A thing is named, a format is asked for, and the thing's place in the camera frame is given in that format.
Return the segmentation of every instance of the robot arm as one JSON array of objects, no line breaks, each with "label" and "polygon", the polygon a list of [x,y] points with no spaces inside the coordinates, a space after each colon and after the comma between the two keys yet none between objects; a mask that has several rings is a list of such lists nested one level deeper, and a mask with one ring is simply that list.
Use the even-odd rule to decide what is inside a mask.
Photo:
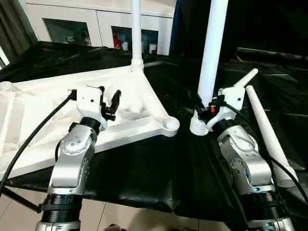
[{"label": "robot arm", "polygon": [[209,131],[217,135],[222,155],[228,162],[235,188],[241,198],[250,230],[294,231],[291,219],[281,209],[272,172],[259,154],[256,140],[234,122],[243,106],[245,85],[258,73],[253,69],[238,83],[220,89],[207,109],[197,109]]},{"label": "robot arm", "polygon": [[73,123],[60,140],[60,156],[51,174],[43,216],[36,231],[78,231],[82,195],[89,175],[89,163],[95,153],[100,131],[107,120],[115,120],[121,92],[118,90],[110,107],[103,102],[104,88],[85,87],[77,90],[77,109],[81,122]]}]

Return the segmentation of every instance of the floor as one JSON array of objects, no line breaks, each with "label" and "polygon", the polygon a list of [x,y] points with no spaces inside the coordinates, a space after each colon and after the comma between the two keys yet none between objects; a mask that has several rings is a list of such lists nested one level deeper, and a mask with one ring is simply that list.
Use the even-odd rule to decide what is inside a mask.
[{"label": "floor", "polygon": [[[46,194],[10,188],[35,204],[40,204]],[[34,231],[41,214],[12,201],[6,196],[0,199],[0,230]],[[200,231],[229,231],[221,222],[177,217],[174,214],[148,209],[132,208],[106,202],[83,200],[81,231],[103,231],[109,224],[118,224],[128,231],[169,231],[189,227]]]}]

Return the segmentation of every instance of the cabinet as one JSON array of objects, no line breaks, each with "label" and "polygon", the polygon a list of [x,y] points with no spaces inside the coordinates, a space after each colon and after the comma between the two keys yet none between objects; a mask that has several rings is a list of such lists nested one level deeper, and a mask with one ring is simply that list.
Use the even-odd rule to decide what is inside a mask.
[{"label": "cabinet", "polygon": [[[132,0],[26,0],[39,40],[131,50]],[[141,0],[142,50],[169,54],[176,0]]]},{"label": "cabinet", "polygon": [[[127,13],[97,12],[103,45],[115,47],[115,39],[120,44],[126,42],[131,50],[131,15]],[[151,46],[158,54],[169,54],[172,18],[141,15],[142,51],[149,52]]]},{"label": "cabinet", "polygon": [[39,40],[102,46],[95,10],[28,4]]}]

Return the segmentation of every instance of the white cylinder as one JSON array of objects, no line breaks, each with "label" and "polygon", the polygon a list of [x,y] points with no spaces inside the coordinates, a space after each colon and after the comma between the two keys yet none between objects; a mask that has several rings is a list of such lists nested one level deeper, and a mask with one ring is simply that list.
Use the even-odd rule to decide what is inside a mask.
[{"label": "white cylinder", "polygon": [[258,72],[259,72],[258,69],[256,68],[252,69],[250,72],[247,73],[247,75],[241,78],[234,86],[239,88],[244,88],[246,84],[249,83],[250,80],[252,80],[253,77],[256,76],[256,74],[258,74]]},{"label": "white cylinder", "polygon": [[[225,28],[228,0],[212,0],[208,18],[205,47],[198,94],[205,107],[212,101],[220,48]],[[206,135],[208,130],[203,121],[198,121],[197,114],[191,120],[190,130],[195,135]]]},{"label": "white cylinder", "polygon": [[[297,175],[294,169],[289,165],[287,158],[280,146],[277,136],[270,124],[270,121],[262,107],[262,104],[255,92],[253,86],[246,87],[249,100],[251,102],[254,114],[256,116],[260,131],[266,145],[266,148],[271,157],[281,163],[298,181]],[[274,164],[274,171],[277,175],[277,183],[280,187],[290,188],[294,187],[295,183],[292,179],[277,165]]]},{"label": "white cylinder", "polygon": [[141,26],[140,26],[140,14],[141,14],[141,1],[131,0],[131,14],[132,14],[132,50],[133,58],[131,61],[132,69],[143,68],[142,52],[141,52]]}]

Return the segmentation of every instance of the black tablecloth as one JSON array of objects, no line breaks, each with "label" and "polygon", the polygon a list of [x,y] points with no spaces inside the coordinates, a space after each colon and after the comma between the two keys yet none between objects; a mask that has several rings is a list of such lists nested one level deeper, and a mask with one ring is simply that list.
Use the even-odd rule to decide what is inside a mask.
[{"label": "black tablecloth", "polygon": [[[131,54],[108,48],[40,42],[0,72],[0,81],[26,81],[129,65]],[[197,89],[201,60],[145,55],[144,72],[171,116],[180,121],[173,138],[157,136],[97,153],[90,164],[85,198],[174,212],[179,216],[225,221],[243,230],[244,217],[232,178],[215,137],[190,133],[190,90]],[[238,62],[220,63],[216,89],[234,84],[257,66],[252,84],[267,110],[287,157],[306,168],[308,78],[306,72]],[[243,113],[251,118],[249,103]],[[245,128],[243,121],[238,122]],[[8,181],[18,188],[45,192],[52,167]],[[306,173],[300,173],[308,192]],[[283,191],[292,213],[307,215],[297,189]]]}]

